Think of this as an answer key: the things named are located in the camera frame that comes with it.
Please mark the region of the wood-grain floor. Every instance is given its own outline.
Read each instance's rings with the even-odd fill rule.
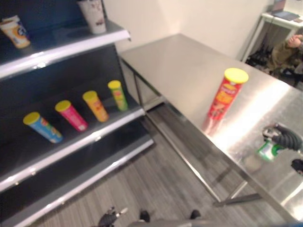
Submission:
[[[241,182],[241,178],[201,142],[188,138],[186,125],[166,106],[157,107],[150,114],[160,127],[169,131],[184,155],[207,177],[222,198]],[[117,210],[129,208],[116,222],[116,227],[126,227],[137,220],[140,209],[147,209],[152,220],[188,218],[192,209],[199,209],[205,219],[213,220],[219,226],[271,226],[285,222],[265,201],[213,207],[212,197],[166,140],[147,120],[144,125],[151,132],[155,145],[31,227],[90,227],[96,225],[111,206]],[[249,187],[243,191],[250,192]]]

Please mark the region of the green object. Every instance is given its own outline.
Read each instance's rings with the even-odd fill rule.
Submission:
[[[119,110],[127,110],[128,105],[121,87],[121,82],[119,80],[112,80],[107,84],[107,86],[111,90]]]
[[[257,150],[257,153],[266,161],[273,161],[279,154],[279,150],[285,149],[284,147],[273,144],[271,141],[266,140],[262,147]]]

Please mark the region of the pringles can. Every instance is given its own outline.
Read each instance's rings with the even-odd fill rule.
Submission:
[[[23,123],[34,129],[52,143],[59,143],[63,137],[47,120],[38,112],[31,112],[23,118]]]
[[[237,68],[229,68],[224,72],[224,79],[215,95],[208,116],[220,120],[239,93],[242,85],[249,79],[248,74]]]
[[[112,92],[112,95],[116,101],[119,110],[121,111],[127,110],[128,105],[121,87],[121,82],[119,80],[112,80],[107,84],[107,86]]]
[[[102,105],[96,91],[87,91],[82,95],[82,98],[89,106],[95,117],[100,122],[106,122],[109,118],[104,106]]]
[[[68,100],[60,101],[56,104],[55,110],[58,111],[77,131],[84,131],[88,124],[72,106]]]

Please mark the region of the yellow lid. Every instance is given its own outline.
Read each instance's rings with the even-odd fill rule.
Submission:
[[[84,101],[89,101],[93,98],[96,98],[98,95],[95,91],[87,91],[82,95],[82,98],[84,99]]]
[[[109,89],[117,89],[121,87],[121,82],[119,80],[112,80],[107,84]]]
[[[30,125],[38,121],[40,118],[40,114],[38,112],[31,112],[23,118],[23,123],[26,125]]]
[[[229,68],[225,70],[224,76],[229,81],[234,82],[236,84],[243,84],[249,79],[247,72],[237,68]]]
[[[64,110],[67,110],[71,106],[71,102],[68,100],[63,100],[61,102],[58,102],[55,106],[55,110],[58,112],[62,112]]]

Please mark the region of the desk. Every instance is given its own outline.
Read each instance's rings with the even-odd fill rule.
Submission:
[[[303,22],[297,23],[294,21],[288,21],[288,20],[285,20],[282,18],[274,17],[274,16],[270,15],[269,13],[262,13],[259,25],[247,47],[247,50],[242,58],[242,62],[246,62],[247,58],[249,57],[250,52],[251,52],[252,48],[254,47],[256,40],[259,37],[260,32],[261,32],[265,22],[269,22],[274,25],[278,25],[280,27],[290,29],[290,32],[286,39],[289,39],[292,35],[294,35],[298,31],[299,28],[303,27]]]
[[[263,161],[256,155],[263,144],[262,129],[273,122],[280,122],[303,135],[301,91],[183,35],[128,50],[121,53],[121,58],[133,71],[135,81],[141,79],[163,96],[168,106],[181,113],[181,118],[189,121],[196,132],[210,142],[209,149],[224,158],[245,180],[231,193],[229,200],[222,201],[207,179],[171,143],[213,196],[215,205],[262,197],[288,221],[303,219],[302,177],[290,167],[291,161],[300,155],[285,150],[274,162]],[[250,79],[219,125],[210,129],[205,127],[207,112],[224,70],[230,67],[245,70]],[[257,194],[237,198],[246,184]]]

